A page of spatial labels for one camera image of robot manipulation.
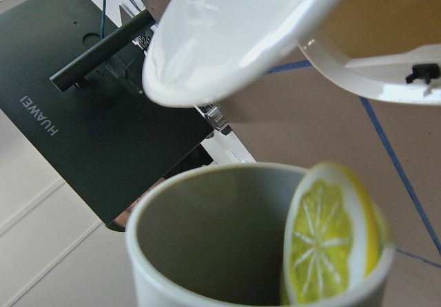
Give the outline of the black Huawei monitor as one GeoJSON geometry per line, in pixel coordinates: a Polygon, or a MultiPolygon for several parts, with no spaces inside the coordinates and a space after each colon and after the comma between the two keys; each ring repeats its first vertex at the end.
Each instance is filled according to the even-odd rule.
{"type": "Polygon", "coordinates": [[[91,0],[27,0],[1,14],[1,110],[106,224],[208,137],[195,108],[142,91],[143,50],[129,43],[64,92],[53,74],[105,24],[91,0]]]}

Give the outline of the white mug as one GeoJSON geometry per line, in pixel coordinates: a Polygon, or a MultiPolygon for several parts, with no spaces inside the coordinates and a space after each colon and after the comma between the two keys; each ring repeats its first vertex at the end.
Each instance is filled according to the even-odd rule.
{"type": "Polygon", "coordinates": [[[315,303],[282,301],[285,224],[307,172],[266,162],[218,165],[150,190],[126,227],[137,304],[381,306],[394,244],[374,203],[382,250],[365,280],[315,303]]]}

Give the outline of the lemon slice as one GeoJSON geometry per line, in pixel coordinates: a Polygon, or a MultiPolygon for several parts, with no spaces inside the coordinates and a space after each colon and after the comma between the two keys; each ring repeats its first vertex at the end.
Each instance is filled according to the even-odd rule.
{"type": "Polygon", "coordinates": [[[373,201],[335,162],[313,166],[291,200],[283,244],[282,301],[309,304],[361,284],[381,256],[373,201]]]}

